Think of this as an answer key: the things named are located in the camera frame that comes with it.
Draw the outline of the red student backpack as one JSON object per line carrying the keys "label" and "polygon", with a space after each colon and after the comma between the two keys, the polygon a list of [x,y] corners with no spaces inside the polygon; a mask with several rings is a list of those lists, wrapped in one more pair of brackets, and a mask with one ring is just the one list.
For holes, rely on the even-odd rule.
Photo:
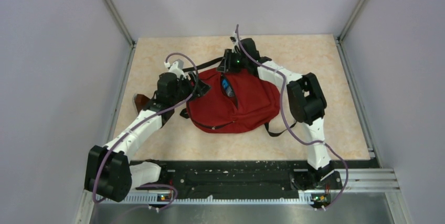
{"label": "red student backpack", "polygon": [[[282,134],[269,130],[270,121],[280,113],[280,93],[274,84],[260,80],[245,69],[239,73],[221,73],[211,68],[198,76],[211,90],[201,98],[188,101],[180,113],[197,128],[212,134],[240,134],[264,126],[271,137]],[[230,82],[234,97],[226,96],[222,78]]]}

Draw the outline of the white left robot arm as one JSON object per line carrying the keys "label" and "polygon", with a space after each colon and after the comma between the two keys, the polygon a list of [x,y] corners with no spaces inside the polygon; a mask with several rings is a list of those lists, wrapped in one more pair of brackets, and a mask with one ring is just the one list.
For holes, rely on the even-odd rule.
{"label": "white left robot arm", "polygon": [[84,189],[103,199],[121,202],[132,189],[150,183],[156,189],[164,188],[168,175],[158,164],[130,161],[148,138],[161,129],[174,114],[176,107],[210,90],[199,77],[190,72],[166,72],[159,76],[153,97],[143,102],[136,119],[115,139],[104,146],[95,145],[88,153]]}

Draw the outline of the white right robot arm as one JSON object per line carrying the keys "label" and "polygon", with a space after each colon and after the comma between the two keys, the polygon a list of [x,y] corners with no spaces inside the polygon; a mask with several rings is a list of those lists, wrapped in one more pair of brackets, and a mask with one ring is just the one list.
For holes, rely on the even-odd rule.
{"label": "white right robot arm", "polygon": [[297,141],[307,146],[309,164],[308,182],[322,188],[329,182],[334,168],[325,142],[324,117],[327,102],[315,74],[299,74],[261,57],[253,39],[231,36],[232,49],[227,49],[217,68],[223,73],[247,70],[250,74],[274,84],[280,90],[280,112],[283,113],[283,96],[287,95],[289,110],[294,120],[305,130],[305,139]]}

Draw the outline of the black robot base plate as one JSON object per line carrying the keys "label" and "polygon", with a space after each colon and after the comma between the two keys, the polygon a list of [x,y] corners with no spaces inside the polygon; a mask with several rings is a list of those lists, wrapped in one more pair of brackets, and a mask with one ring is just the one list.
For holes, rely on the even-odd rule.
{"label": "black robot base plate", "polygon": [[160,165],[159,184],[178,191],[178,199],[291,199],[301,190],[341,189],[339,172],[316,182],[305,161],[152,161]]}

